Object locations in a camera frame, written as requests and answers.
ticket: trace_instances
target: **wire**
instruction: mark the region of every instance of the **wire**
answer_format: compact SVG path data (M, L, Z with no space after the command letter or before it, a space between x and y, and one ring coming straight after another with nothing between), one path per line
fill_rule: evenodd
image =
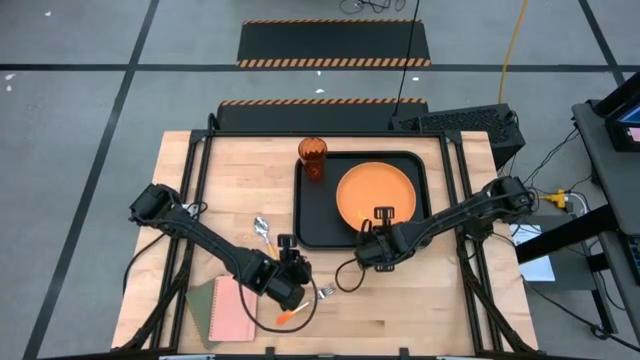
M529 176L527 176L527 178L522 182L523 184L526 184L529 180L531 180L531 187L533 187L533 180L535 179L535 177L538 175L538 173L540 172L540 169L542 169L545 165L547 165L547 163L549 161L551 161L551 158L553 158L553 156L560 151L560 149L569 141L575 139L576 137L578 137L579 133L576 133L578 131L578 129L573 129L569 135L567 135L567 137L560 143L558 144L556 147L554 147L553 149L551 149L551 151L549 151L547 153L547 155L544 157L544 159L542 160L542 162L540 163L540 165L538 165L537 168L535 168L531 174L529 174Z
M510 245L512 245L514 248L516 247L516 245L513 243L513 241L509 240L509 238L507 238L504 235L498 234L498 233L491 233L492 235L496 235L502 239L504 239L507 243L509 243ZM604 284L604 277L602 276L602 273L599 273L599 275L602 277L602 283ZM538 295L540 295L543 299L549 301L550 303L552 303L553 305L557 306L558 308L560 308L562 311L566 312L567 314L571 315L573 318L577 319L578 321L589 325L592 328L597 328L598 331L602 332L605 336L611 338L612 340L620 343L621 345L624 345L632 350L638 351L640 352L640 347L637 347L631 343L628 343L616 336L611 335L610 333L606 332L604 329L600 328L598 325L593 324L583 318L581 318L580 316L576 315L575 313L571 312L569 309L565 308L564 306L562 306L561 304L557 303L556 301L552 300L551 298L547 297L546 295L542 294L540 291L538 291L537 289L535 289L533 286L531 286L531 284L529 284L529 282L527 281L527 279L524 278L524 276L520 275L520 277L522 278L522 282L531 290L533 290L534 292L536 292ZM609 292L607 291L607 286L606 284L604 284L604 289L605 289L605 294L607 296L607 299L609 299L609 301L613 304L613 306L615 306L616 308L622 310L622 311L626 311L626 309L619 307L615 302L613 302L613 300L611 299L611 297L609 296Z
M575 184L571 185L571 187L569 188L569 190L567 190L567 192L570 192L570 191L571 191L571 190L573 190L576 186L578 186L578 185L582 184L583 182L585 182L585 181L587 181L587 180L590 180L590 179L591 179L591 174L589 174L589 176L587 176L586 178L584 178L584 179L582 179L582 180L578 181L577 183L575 183Z
M393 110L393 116L398 115L398 107L400 106L400 97L402 96L402 88L404 87L404 79L407 76L407 67L409 66L409 57L411 57L411 44L413 43L413 29L416 25L416 18L418 17L418 8L420 7L420 0L416 0L416 9L413 11L413 20L411 21L411 32L409 33L409 45L407 46L407 56L404 61L404 69L402 70L402 80L400 81L400 90L398 90L398 99L396 100L396 107Z
M138 260L138 257L140 257L140 255L142 255L145 251L149 250L153 245L157 244L158 241L160 241L160 239L162 239L163 237L164 237L164 234L160 234L160 236L153 239L153 241L147 244L147 246L143 247L142 250L138 251L138 253L135 254L133 258L131 258L131 260L129 261L129 264L127 265L127 268L124 270L124 277L122 279L122 294L124 294L124 292L127 290L127 279L129 279L129 271L131 271L131 267L133 266L133 263L135 263L136 260Z
M499 238L498 238L498 240L506 241L506 242L508 242L508 243L509 243L509 245L511 245L511 246L515 246L515 245L513 244L513 241L512 241L512 240L509 240L509 238L508 238L508 237L506 237L506 236L504 236L504 235L500 235L500 234L497 234L497 233L495 233L495 232L492 232L492 233L491 233L491 235L496 235L496 236L498 236L498 237L499 237ZM471 254L471 256L469 256L469 257L467 258L467 261L468 261L468 260L473 259L477 254L478 254L478 252L477 252L477 251L474 251L474 252L473 252L473 254Z
M606 281L604 281L604 275L602 275L602 272L598 272L598 275L600 275L600 280L602 280L602 287L604 288L604 294L607 297L607 300L609 300L609 302L611 303L611 305L613 305L613 307L615 307L616 309L618 309L620 311L627 311L627 309L625 309L624 306L618 305L611 298L611 295L609 294L609 289L607 289L607 283L606 283Z
M560 310L564 311L565 313L567 313L568 315L570 315L571 317L573 317L574 319L580 321L581 323L585 324L585 325L589 325L592 329L595 328L597 329L599 332L603 333L607 338L610 338L611 340L619 343L620 345L626 346L631 350L635 350L637 352L640 352L640 347L633 345L625 340L620 339L617 336L612 335L611 333L605 331L604 329L602 329L600 326L585 320L584 318L576 315L575 313L571 312L569 309L567 309L566 307L564 307L562 304L556 302L555 300L549 298L548 296L544 295L542 292L538 291L536 288L534 288L533 286L531 286L531 284L529 284L529 282L527 280L524 279L524 277L522 278L522 282L531 290L533 290L536 294L540 295L543 299L547 300L548 302L552 303L553 305L555 305L556 307L558 307Z
M357 10L355 10L355 11L345 10L345 7L344 7L345 5L344 4L349 2L349 1L351 2L351 5ZM397 12L400 12L400 11L402 11L402 9L404 9L404 6L406 4L407 4L406 0L396 0L396 2L395 2L393 7ZM374 3L373 1L370 1L370 0L342 0L338 4L338 7L340 8L340 11L342 11L343 14L354 15L354 14L357 14L357 13L361 12L362 10L364 10L365 5L371 6L371 9L373 10L374 13L380 14L383 11L385 11L386 9L391 7L391 0L386 0L382 4L377 4L377 3Z
M362 276L360 277L360 281L358 281L358 284L354 287L352 287L351 289L345 289L342 287L342 285L340 285L340 280L338 280L338 275L340 274L340 270L342 270L343 267L351 264L352 262L358 260L357 258L353 258L349 261L345 261L344 263L342 263L342 265L338 266L338 268L336 269L336 275L335 275L335 283L336 286L338 287L338 289L346 292L346 293L351 293L354 292L356 290L358 290L360 288L360 286L362 286L362 282L364 281L364 276L366 275L366 269L362 269Z
M198 211L193 214L192 216L198 216L200 214L202 214L203 212L207 211L207 209L209 208L209 204L207 204L204 201L200 201L198 203L193 203L190 204L187 207L187 211L189 210L189 208L191 208L194 205L200 205L198 207ZM131 258L131 260L129 261L129 264L127 264L126 269L124 270L124 276L122 278L122 293L124 294L124 292L127 290L127 280L129 279L129 272L131 271L131 267L133 267L133 264L136 262L136 260L138 260L138 258L140 257L140 255L142 255L145 251L151 249L151 247L155 244L158 243L158 241L160 241L160 239L162 239L164 237L165 234L160 234L160 236L158 236L157 238L153 239L150 243L148 243L145 247L143 247L140 251L138 251L138 253L136 253L133 258Z
M540 209L540 194L538 194L538 189L536 189L533 186L531 186L527 190L529 190L529 191L533 190L533 192L536 194L535 195L535 197L536 197L536 205L538 205L538 206L536 206L535 210L531 209L531 212L536 212L536 211L538 211Z
M473 205L469 206L469 207L467 208L467 211L469 211L469 210L471 210L471 209L473 209L473 208L475 208L475 207L478 207L478 206L480 206L480 205L482 205L482 204L484 204L484 203L490 202L490 201L495 201L495 200L499 200L499 199L508 198L508 197L511 197L511 196L518 196L518 195L524 195L524 194L527 194L527 195L529 195L529 196L531 195L531 194L530 194L529 192L527 192L527 191L525 191L525 192L521 192L521 193L517 193L517 194L513 194L513 195L512 195L512 194L498 195L498 196L494 196L494 197L492 197L492 198L484 199L484 200L482 200L482 201L479 201L479 202L477 202L477 203L475 203L475 204L473 204ZM515 214L515 212L506 211L506 210L501 210L501 212L506 212L506 213L512 213L512 214ZM494 214L494 213L486 213L486 214L483 214L483 215L484 215L484 216L491 216L491 215L493 215L493 214ZM416 249L416 247L418 246L418 244L420 244L420 242L422 241L422 238L423 238L425 235L427 235L427 234L429 233L429 231L431 231L431 229L432 229L433 227L435 227L436 225L440 225L442 222L448 221L448 220L450 220L451 218L456 217L456 216L457 216L457 214L452 214L452 215L449 215L448 217L445 217L445 218L443 218L443 219L439 219L437 222L434 222L434 223L432 223L431 225L429 225L429 226L428 226L426 229L424 229L424 230L423 230L423 231L422 231L418 236L416 236L415 240L414 240L414 241L413 241L413 243L409 246L409 248L408 248L405 252L403 252L402 254L400 254L400 256L399 256L397 259L391 260L391 261L389 261L389 262L376 262L376 261L369 261L369 260L365 260L365 259L360 259L360 261L364 262L365 264L373 265L373 266L376 266L376 265L379 265L379 266L391 266L391 265L399 264L400 262L404 261L404 260L405 260L405 259L406 259L406 258L407 258L407 257L408 257L408 256L409 256L409 255L410 255L410 254L415 250L415 249Z
M574 193L569 193L569 196L573 196L580 201L580 203L582 204L582 214L586 214L589 212L589 207L587 206L587 203L584 201L584 199L582 199L581 196Z
M507 56L505 57L504 64L502 65L502 75L500 76L500 90L498 90L499 104L502 104L502 90L504 89L504 80L507 76L507 65L509 65L509 61L511 60L511 52L513 51L513 47L516 44L516 38L518 37L518 32L520 31L520 25L522 25L522 19L524 19L524 13L527 10L528 4L529 4L529 0L524 0L522 2L522 9L520 10L518 21L516 21L516 28L513 29L513 35L511 36L511 41L509 42L509 48L507 49Z
M516 122L516 128L518 130L520 130L520 118L518 117L518 113L515 112L515 110L510 110L507 113L508 117L511 117L513 120L515 120ZM518 153L515 153L515 155L513 155L513 158L511 158L511 166L509 167L509 176L511 176L511 172L513 171L513 164L515 164L516 162L516 156L518 156ZM500 175L504 175L504 169L507 166L507 164L502 165L502 168L500 168Z
M578 194L580 196L582 196L582 200L584 200L585 205L587 205L587 212L591 211L591 205L589 205L589 201L587 200L587 197L581 193L581 192L577 192L577 191L571 191L571 194Z
M600 241L596 239L596 241L592 242L591 245L587 246L587 250L589 251L589 255L591 255L591 249L595 246L595 244L599 243Z
M203 233L201 233L200 231L198 231L196 228L194 228L191 225L187 225L187 224L183 224L179 221L174 221L174 220L161 220L161 221L147 221L146 224L174 224L174 225L180 225L183 228L187 229L188 231L191 231L193 233L195 233L196 235L200 236L203 239L206 239L207 236ZM235 278L237 279L242 279L242 270L240 268L240 264L238 264L238 261L231 255L229 254L229 252L227 252L224 248L218 246L215 243L211 244L212 246L215 246L218 251L220 251L223 255L225 255L233 264L235 270L236 270L236 276ZM303 328L305 328L307 325L309 325L309 323L311 322L311 320L313 319L313 316L316 313L316 308L318 307L318 286L316 285L316 282L313 280L313 277L311 276L311 274L309 272L307 272L307 269L303 268L303 271L307 274L307 276L309 277L309 281L311 282L311 286L313 287L313 293L314 293L314 301L313 301L313 308L311 308L311 313L309 314L309 317L307 318L307 320L305 320L300 326L295 327L293 329L274 329L274 328L270 328L267 326L262 325L262 323L260 323L258 321L258 319L256 319L252 314L251 311L249 311L249 308L247 307L247 303L246 300L244 299L244 291L242 291L242 283L240 281L236 282L238 283L238 291L240 292L240 302L242 303L242 308L244 309L244 312L246 313L247 317L249 318L249 320L251 320L254 324L256 324L256 326L264 331L267 332L272 332L272 333L276 333L276 334L291 334L291 333L295 333L297 331L302 330Z

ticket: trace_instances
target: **orange bowl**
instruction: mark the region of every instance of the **orange bowl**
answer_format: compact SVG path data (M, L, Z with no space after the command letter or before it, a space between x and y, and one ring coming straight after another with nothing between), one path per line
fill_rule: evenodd
M381 162L366 162L347 171L336 191L338 211L356 231L365 219L381 225L373 209L393 206L391 223L409 221L416 209L416 191L407 176L395 166Z

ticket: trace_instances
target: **black and orange striped mat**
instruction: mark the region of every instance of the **black and orange striped mat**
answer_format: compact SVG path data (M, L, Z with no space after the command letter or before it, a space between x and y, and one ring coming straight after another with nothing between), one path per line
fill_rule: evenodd
M226 100L218 121L231 131L386 131L395 105L395 98ZM398 116L427 111L421 98L402 98L398 105Z
M242 26L237 65L244 68L398 68L429 66L422 21L411 53L411 20L249 20Z

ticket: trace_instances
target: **white paper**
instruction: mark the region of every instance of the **white paper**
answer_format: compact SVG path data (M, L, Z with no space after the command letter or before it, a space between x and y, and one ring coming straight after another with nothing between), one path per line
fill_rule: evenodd
M509 228L513 233L514 231L516 231L516 229L518 229L518 225L509 225ZM540 233L541 230L540 226L538 225L520 225L518 232L513 234L513 242L516 245L520 245L535 238ZM556 281L549 256L543 256L541 258L521 264L520 273L527 281Z

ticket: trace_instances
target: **black metal rail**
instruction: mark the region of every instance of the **black metal rail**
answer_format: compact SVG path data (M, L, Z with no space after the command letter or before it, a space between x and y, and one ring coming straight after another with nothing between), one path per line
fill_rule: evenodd
M458 158L458 167L460 168L460 180L462 182L462 189L464 191L465 199L468 199L473 195L471 189L471 179L469 178L469 170L467 168L467 160L464 155L464 148L462 145L462 136L453 140L456 148L456 156ZM473 241L474 251L476 253L476 262L478 264L478 275L480 275L480 282L482 283L482 289L487 296L493 301L493 291L491 290L491 281L489 279L489 269L487 267L487 259L484 255L484 246L482 242ZM498 326L491 319L487 317L489 323L489 332L491 334L491 343L494 351L503 351L502 336L498 330Z
M211 119L209 121L210 126L214 126L215 121L212 122ZM411 134L411 133L392 133L388 131L380 131L380 132L371 132L371 131L353 131L353 132L331 132L331 131L299 131L299 132L287 132L287 131L223 131L219 129L210 130L192 130L191 132L191 140L189 142L189 149L187 151L187 161L185 164L185 170L183 173L182 184L180 188L180 194L183 201L186 201L187 190L190 184L191 174L193 170L193 162L196 153L196 147L202 138L205 138L204 149L202 160L200 163L200 172L198 174L198 183L196 186L196 194L194 202L202 201L205 190L206 176L208 171L209 158L211 153L211 144L213 142L213 137L293 137L293 136L323 136L323 137L407 137L407 138L434 138L437 139L440 143L440 149L442 154L442 163L444 165L444 174L445 181L447 183L447 191L449 196L449 202L451 205L457 204L457 195L456 195L456 187L453 176L453 168L451 166L451 158L449 155L449 149L447 146L448 138L444 132L429 132L422 134ZM461 229L456 230L456 238L457 241L465 241L464 234ZM172 247L170 245L169 253L167 254L167 263L165 265L164 274L163 274L163 289L161 290L161 295L165 293L166 287L171 283L171 278L173 274L173 269L175 267L176 262L176 253L179 244L179 240L172 239L172 244L175 245ZM194 252L194 245L187 244L184 253L184 260L188 261L189 266L191 265L192 257ZM482 257L484 260L484 254L478 254L477 256ZM178 293L178 300L176 303L175 315L173 318L173 326L171 330L170 337L170 347L178 348L180 342L180 329L182 326L182 320L184 318L184 303L185 303L185 293L187 290L187 286L180 290ZM482 347L482 336L478 318L478 311L476 307L475 298L472 290L465 284L465 300L467 304L467 312L469 315L469 325L471 329L471 337L473 342L474 351L478 354L483 350ZM160 337L162 334L162 321L159 322L157 328L154 332L154 337L152 338L151 346L152 348L157 348L159 346Z
M189 191L189 184L191 183L191 173L193 172L193 160L196 154L196 145L197 142L190 139L189 148L187 149L187 158L184 163L184 171L182 172L182 182L180 184L180 200L183 203L187 201L187 193ZM162 285L160 286L160 299L167 293L167 290L171 285L179 241L180 239L172 237L169 243L167 260L165 262L164 273L162 274ZM149 344L150 349L159 348L163 325L163 321L158 321L158 324L151 335L151 343Z

